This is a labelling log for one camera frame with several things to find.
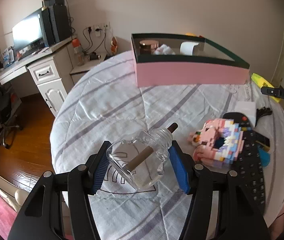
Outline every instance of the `beige wall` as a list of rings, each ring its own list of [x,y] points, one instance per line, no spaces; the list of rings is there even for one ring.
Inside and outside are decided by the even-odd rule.
[[[83,28],[110,22],[120,50],[130,49],[131,33],[193,32],[212,39],[271,80],[281,50],[284,0],[68,0],[73,27],[83,45]],[[41,0],[0,0],[0,36],[41,7]],[[13,44],[0,37],[0,48]]]

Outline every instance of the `round table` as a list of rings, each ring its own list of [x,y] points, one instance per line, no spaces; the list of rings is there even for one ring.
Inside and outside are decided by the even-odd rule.
[[[284,204],[284,111],[253,82],[138,88],[132,53],[119,54],[84,75],[65,99],[50,136],[53,167],[56,173],[70,171],[97,153],[105,140],[172,122],[179,125],[173,138],[183,152],[192,154],[189,133],[231,112],[238,101],[255,101],[257,108],[273,110],[255,128],[271,142],[271,162],[264,168],[264,218],[269,226]],[[63,195],[67,203],[67,193]],[[178,239],[191,200],[179,189],[170,162],[161,181],[143,192],[135,192],[109,167],[101,190],[89,199],[101,239],[111,240]],[[215,194],[213,206],[217,201]],[[209,234],[214,227],[210,225]]]

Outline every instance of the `box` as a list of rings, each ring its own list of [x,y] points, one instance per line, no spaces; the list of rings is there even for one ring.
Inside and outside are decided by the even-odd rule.
[[[165,44],[175,55],[141,54],[139,42],[142,40],[156,40],[159,46]],[[247,62],[206,38],[136,33],[132,34],[131,46],[138,87],[198,83],[243,85],[250,78]]]

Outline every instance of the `cabinet door handle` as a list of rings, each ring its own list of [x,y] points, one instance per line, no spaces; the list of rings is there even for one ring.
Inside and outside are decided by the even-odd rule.
[[[46,104],[48,105],[48,103],[47,102],[49,102],[47,99],[45,99],[45,102],[46,102]],[[48,106],[49,108],[53,108],[53,107],[51,107],[51,106]]]
[[[38,76],[39,76],[39,77],[42,77],[42,76],[45,76],[46,74],[49,74],[49,71],[46,71],[46,73],[44,73],[44,74],[41,74],[41,73],[40,73]]]

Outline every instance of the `black computer tower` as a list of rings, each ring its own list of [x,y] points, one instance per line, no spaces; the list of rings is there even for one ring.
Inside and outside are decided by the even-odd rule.
[[[49,6],[48,9],[55,42],[58,43],[70,37],[71,27],[66,6],[54,4]]]
[[[55,39],[52,30],[51,20],[50,20],[50,11],[48,8],[45,8],[40,13],[40,25],[43,35],[44,44],[46,47],[54,45]]]

